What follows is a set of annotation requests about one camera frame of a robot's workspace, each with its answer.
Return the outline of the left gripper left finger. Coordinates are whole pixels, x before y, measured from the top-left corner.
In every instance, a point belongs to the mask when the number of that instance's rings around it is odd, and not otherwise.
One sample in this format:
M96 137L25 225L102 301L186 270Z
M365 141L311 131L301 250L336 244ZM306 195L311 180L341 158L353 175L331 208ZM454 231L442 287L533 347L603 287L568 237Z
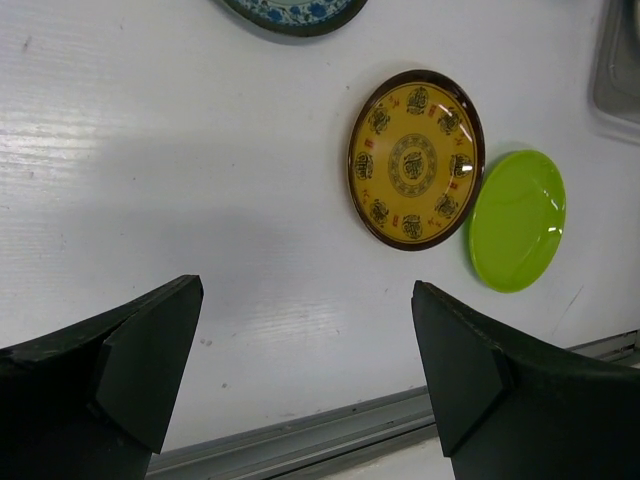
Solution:
M4 479L142 479L203 303L197 275L1 351Z

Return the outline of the blue patterned plate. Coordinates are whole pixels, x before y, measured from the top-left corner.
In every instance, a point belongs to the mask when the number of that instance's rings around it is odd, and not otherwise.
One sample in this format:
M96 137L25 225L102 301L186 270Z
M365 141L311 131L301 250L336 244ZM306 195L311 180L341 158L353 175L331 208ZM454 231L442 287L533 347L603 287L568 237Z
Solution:
M270 32L311 38L332 33L353 20L367 0L224 0L222 4Z

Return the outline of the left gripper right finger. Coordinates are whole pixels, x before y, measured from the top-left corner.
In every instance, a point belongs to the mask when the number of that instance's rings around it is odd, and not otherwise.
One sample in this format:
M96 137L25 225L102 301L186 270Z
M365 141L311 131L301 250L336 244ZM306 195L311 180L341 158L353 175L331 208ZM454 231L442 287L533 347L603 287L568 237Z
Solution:
M458 479L635 479L639 372L545 343L419 281L416 338Z

